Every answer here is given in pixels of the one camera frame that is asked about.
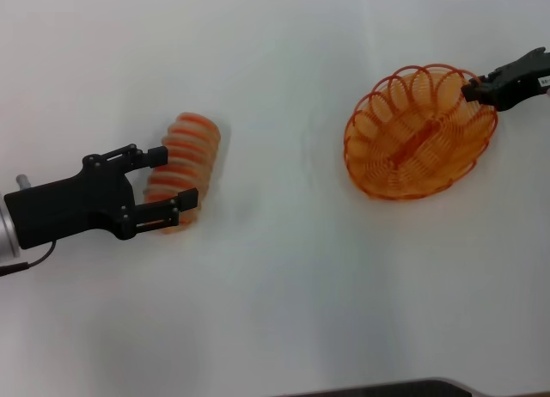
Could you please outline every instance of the screw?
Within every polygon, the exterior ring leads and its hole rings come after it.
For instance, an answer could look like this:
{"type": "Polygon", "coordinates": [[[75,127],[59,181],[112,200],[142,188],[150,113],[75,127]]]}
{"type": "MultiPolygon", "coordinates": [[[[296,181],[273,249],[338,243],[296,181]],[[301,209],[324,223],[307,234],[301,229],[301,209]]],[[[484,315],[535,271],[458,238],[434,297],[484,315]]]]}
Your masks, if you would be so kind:
{"type": "Polygon", "coordinates": [[[17,182],[17,185],[19,185],[19,189],[28,189],[31,187],[31,183],[28,181],[28,178],[25,174],[17,175],[15,181],[17,182]]]}

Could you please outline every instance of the orange basket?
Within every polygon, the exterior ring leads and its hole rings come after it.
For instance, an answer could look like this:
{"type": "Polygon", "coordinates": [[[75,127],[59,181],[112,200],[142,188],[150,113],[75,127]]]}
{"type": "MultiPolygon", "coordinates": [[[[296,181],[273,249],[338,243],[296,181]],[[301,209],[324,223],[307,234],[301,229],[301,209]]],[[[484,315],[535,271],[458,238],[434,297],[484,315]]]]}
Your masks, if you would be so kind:
{"type": "Polygon", "coordinates": [[[485,151],[497,111],[466,102],[465,75],[446,64],[406,66],[356,106],[344,134],[345,165],[372,198],[420,199],[470,172],[485,151]]]}

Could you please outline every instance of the white table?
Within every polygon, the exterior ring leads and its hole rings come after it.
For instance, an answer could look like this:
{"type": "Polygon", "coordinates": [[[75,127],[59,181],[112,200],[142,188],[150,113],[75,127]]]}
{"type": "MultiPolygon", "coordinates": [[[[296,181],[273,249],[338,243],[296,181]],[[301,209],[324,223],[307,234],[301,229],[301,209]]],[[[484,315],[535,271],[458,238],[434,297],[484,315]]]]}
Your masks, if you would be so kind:
{"type": "Polygon", "coordinates": [[[433,198],[368,200],[341,158],[380,78],[432,62],[487,73],[550,45],[547,11],[0,0],[3,193],[19,173],[38,185],[88,153],[157,146],[182,111],[223,134],[193,229],[91,231],[0,280],[2,395],[258,397],[426,377],[550,389],[550,101],[503,113],[479,166],[433,198]]]}

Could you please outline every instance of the wire frame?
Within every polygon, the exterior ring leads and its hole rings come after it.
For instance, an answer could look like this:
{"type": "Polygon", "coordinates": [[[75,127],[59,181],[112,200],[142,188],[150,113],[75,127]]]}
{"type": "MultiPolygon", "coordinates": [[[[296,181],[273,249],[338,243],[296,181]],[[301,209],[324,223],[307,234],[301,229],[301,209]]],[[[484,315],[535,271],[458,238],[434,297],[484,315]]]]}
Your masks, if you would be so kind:
{"type": "Polygon", "coordinates": [[[465,75],[446,64],[406,66],[382,79],[345,127],[351,180],[376,199],[421,199],[470,172],[486,150],[498,116],[466,102],[465,75]]]}

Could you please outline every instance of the orange coil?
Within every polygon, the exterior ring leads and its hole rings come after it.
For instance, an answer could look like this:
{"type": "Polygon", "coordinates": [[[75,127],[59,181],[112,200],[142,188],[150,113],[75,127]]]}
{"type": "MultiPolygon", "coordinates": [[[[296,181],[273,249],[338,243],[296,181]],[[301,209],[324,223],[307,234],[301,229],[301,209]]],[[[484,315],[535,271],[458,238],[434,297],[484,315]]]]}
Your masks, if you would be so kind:
{"type": "Polygon", "coordinates": [[[209,119],[196,113],[182,113],[168,128],[162,144],[168,148],[168,165],[153,169],[145,188],[145,202],[169,199],[186,189],[199,190],[199,206],[181,212],[180,225],[165,228],[164,233],[186,229],[197,220],[208,186],[220,132],[209,119]]]}
{"type": "Polygon", "coordinates": [[[493,107],[464,100],[465,75],[477,79],[446,64],[406,66],[357,104],[344,159],[359,189],[378,199],[420,199],[474,168],[498,117],[493,107]]]}

